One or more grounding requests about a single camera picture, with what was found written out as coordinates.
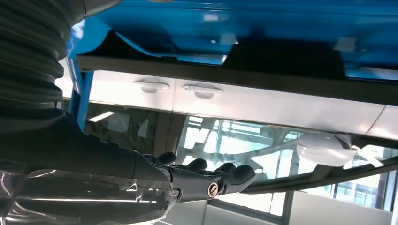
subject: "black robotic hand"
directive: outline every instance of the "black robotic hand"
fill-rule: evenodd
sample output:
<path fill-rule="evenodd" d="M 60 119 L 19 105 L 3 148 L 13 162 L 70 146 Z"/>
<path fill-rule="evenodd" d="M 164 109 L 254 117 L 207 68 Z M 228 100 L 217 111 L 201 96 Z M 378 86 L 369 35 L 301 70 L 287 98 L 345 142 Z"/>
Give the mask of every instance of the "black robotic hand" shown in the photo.
<path fill-rule="evenodd" d="M 206 171 L 207 163 L 203 159 L 195 159 L 188 165 L 172 165 L 176 156 L 171 152 L 159 157 L 144 157 L 170 178 L 174 188 L 180 190 L 180 203 L 240 192 L 253 182 L 256 175 L 250 166 L 236 167 L 232 163 L 225 163 L 215 171 Z"/>

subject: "car door handle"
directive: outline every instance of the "car door handle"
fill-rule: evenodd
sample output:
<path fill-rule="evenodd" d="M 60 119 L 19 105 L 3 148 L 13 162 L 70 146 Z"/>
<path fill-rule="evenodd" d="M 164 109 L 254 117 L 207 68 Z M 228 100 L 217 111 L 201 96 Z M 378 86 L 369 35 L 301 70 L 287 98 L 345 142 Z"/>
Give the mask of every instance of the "car door handle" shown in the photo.
<path fill-rule="evenodd" d="M 135 85 L 140 86 L 141 88 L 151 88 L 157 90 L 168 90 L 170 89 L 170 85 L 166 83 L 160 82 L 134 82 Z"/>
<path fill-rule="evenodd" d="M 199 87 L 195 85 L 185 85 L 183 88 L 187 91 L 191 92 L 199 92 L 199 93 L 208 93 L 208 94 L 221 94 L 224 92 L 224 90 L 218 89 L 218 88 L 205 88 L 205 87 Z"/>

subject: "metal beam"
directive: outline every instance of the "metal beam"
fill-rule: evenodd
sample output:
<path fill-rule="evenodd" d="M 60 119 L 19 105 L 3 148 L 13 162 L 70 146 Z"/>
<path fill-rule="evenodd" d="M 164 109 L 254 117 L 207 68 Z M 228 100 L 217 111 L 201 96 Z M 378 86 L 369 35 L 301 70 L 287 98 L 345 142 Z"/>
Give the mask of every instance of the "metal beam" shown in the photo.
<path fill-rule="evenodd" d="M 73 82 L 68 112 L 76 118 L 80 129 L 84 131 L 94 72 L 81 73 L 75 59 L 68 59 L 67 62 Z"/>

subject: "transparent plastic cover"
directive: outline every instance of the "transparent plastic cover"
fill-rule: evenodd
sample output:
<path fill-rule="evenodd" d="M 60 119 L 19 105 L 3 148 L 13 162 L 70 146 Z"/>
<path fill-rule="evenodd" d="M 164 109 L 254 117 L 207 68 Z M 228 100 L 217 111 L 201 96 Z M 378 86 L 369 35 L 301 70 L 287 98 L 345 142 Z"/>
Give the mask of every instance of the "transparent plastic cover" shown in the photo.
<path fill-rule="evenodd" d="M 2 225 L 127 225 L 166 216 L 178 193 L 168 182 L 40 170 L 0 170 Z"/>

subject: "glass window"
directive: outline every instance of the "glass window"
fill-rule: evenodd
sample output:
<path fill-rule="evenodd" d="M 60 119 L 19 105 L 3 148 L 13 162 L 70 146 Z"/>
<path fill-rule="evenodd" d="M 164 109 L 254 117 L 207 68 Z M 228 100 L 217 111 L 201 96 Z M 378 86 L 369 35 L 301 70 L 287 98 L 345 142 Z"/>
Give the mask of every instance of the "glass window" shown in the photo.
<path fill-rule="evenodd" d="M 306 166 L 307 162 L 299 166 L 298 161 L 293 161 L 298 156 L 292 141 L 304 133 L 286 127 L 189 116 L 178 146 L 177 163 L 186 165 L 196 158 L 203 158 L 208 170 L 226 162 L 236 166 L 247 164 L 255 169 L 256 180 L 308 173 L 315 166 Z M 219 199 L 281 216 L 285 193 L 231 194 Z"/>
<path fill-rule="evenodd" d="M 69 102 L 63 100 L 60 108 L 67 110 Z M 90 102 L 84 131 L 102 141 L 150 154 L 154 149 L 157 118 L 155 111 Z"/>
<path fill-rule="evenodd" d="M 398 155 L 397 149 L 375 145 L 367 145 L 363 148 L 363 150 L 368 151 L 370 155 L 381 162 L 385 159 Z M 343 168 L 350 169 L 366 164 L 369 164 L 369 162 L 360 154 L 358 154 Z M 383 202 L 385 201 L 384 192 L 386 190 L 387 179 L 388 173 L 382 173 L 361 179 L 311 188 L 303 191 L 311 194 L 336 198 L 338 200 L 355 203 L 365 207 L 382 209 Z"/>

